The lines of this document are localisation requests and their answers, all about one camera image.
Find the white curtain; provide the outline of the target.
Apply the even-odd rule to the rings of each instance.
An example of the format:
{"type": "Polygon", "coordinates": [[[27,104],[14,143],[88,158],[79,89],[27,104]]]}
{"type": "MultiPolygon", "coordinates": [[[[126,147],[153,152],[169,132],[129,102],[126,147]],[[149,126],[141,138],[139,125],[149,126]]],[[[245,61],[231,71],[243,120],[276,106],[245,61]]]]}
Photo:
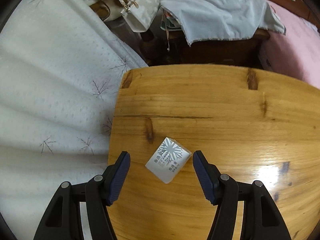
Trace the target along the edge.
{"type": "Polygon", "coordinates": [[[144,60],[82,0],[22,0],[1,32],[1,213],[32,239],[64,181],[107,165],[123,75],[144,60]]]}

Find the pink bed quilt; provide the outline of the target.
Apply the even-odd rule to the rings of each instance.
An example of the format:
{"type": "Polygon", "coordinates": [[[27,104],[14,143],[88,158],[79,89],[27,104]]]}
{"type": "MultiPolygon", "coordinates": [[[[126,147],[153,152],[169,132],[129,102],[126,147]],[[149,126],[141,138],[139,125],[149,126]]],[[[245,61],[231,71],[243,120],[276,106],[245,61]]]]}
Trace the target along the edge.
{"type": "Polygon", "coordinates": [[[286,27],[286,34],[269,32],[259,60],[265,70],[294,77],[319,88],[319,32],[315,25],[268,1],[286,27]]]}

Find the small white cube box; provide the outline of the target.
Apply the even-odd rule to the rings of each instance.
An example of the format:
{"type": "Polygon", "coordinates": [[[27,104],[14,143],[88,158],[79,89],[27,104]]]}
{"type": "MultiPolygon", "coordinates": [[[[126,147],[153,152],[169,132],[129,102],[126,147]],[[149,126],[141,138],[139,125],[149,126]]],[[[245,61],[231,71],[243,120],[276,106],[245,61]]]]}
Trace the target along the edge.
{"type": "Polygon", "coordinates": [[[146,168],[163,183],[170,183],[192,156],[179,142],[166,137],[146,163],[146,168]]]}

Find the grey cloth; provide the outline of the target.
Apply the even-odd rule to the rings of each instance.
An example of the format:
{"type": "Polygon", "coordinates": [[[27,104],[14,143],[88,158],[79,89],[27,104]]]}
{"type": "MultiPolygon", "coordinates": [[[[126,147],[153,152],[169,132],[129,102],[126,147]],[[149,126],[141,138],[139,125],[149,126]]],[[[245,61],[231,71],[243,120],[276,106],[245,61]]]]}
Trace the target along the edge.
{"type": "Polygon", "coordinates": [[[187,44],[248,40],[257,29],[285,34],[267,0],[161,0],[179,23],[187,44]]]}

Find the white handbag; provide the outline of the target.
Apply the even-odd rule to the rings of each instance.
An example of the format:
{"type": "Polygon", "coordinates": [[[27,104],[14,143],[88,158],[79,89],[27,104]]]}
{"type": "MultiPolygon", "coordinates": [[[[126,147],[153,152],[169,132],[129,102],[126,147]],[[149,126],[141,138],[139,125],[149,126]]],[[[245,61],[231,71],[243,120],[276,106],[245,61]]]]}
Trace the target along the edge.
{"type": "Polygon", "coordinates": [[[134,33],[144,33],[151,26],[160,7],[159,0],[119,0],[121,15],[134,33]]]}

